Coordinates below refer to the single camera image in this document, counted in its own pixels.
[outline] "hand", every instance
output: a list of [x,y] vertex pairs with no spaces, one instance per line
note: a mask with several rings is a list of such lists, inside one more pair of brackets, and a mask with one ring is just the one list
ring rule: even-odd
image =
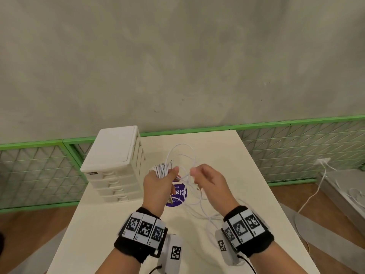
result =
[[204,189],[209,203],[223,217],[240,204],[233,197],[224,176],[207,164],[190,169],[194,183]]
[[154,215],[161,217],[163,209],[170,195],[176,194],[173,180],[179,173],[179,167],[169,170],[163,179],[156,176],[153,170],[145,176],[143,180],[143,203],[142,207],[148,209]]

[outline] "gray wall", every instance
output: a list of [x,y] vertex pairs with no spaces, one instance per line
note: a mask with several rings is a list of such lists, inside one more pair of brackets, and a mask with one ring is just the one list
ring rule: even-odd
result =
[[365,0],[0,3],[0,143],[365,114]]

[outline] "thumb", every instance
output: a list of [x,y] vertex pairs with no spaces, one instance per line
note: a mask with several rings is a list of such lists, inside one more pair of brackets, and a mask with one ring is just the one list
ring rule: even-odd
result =
[[193,167],[190,169],[190,175],[194,177],[194,183],[200,188],[207,190],[211,185],[211,182],[207,180],[202,171],[198,167]]
[[179,174],[179,167],[175,166],[162,180],[168,183],[172,183],[178,174]]

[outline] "purple circular label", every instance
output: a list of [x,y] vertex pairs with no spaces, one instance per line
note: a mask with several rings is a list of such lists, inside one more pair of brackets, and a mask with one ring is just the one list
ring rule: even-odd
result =
[[185,184],[174,184],[175,186],[175,190],[176,190],[176,194],[171,195],[171,199],[172,199],[172,204],[171,202],[168,200],[166,203],[166,206],[168,207],[176,207],[181,205],[186,197],[188,196],[188,192],[186,190]]

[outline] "white table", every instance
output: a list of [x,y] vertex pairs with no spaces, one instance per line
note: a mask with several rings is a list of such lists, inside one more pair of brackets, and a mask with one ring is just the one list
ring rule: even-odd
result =
[[[188,143],[195,149],[198,164],[207,163],[219,170],[226,177],[234,196],[245,200],[267,222],[276,242],[308,273],[319,273],[236,131],[142,138],[150,165],[164,162],[168,151],[178,143]],[[176,149],[187,155],[192,153],[184,146]],[[181,160],[188,167],[188,161]],[[194,200],[188,191],[186,202],[193,203]],[[202,202],[208,215],[216,213],[208,201]],[[94,273],[112,250],[125,219],[141,204],[142,200],[104,203],[89,184],[48,274]],[[207,220],[192,217],[184,205],[166,207],[162,220],[166,222],[169,233],[178,234],[184,240],[181,274],[252,273],[248,265],[225,265],[220,250],[208,240]],[[140,273],[149,273],[156,265],[157,259],[148,257]]]

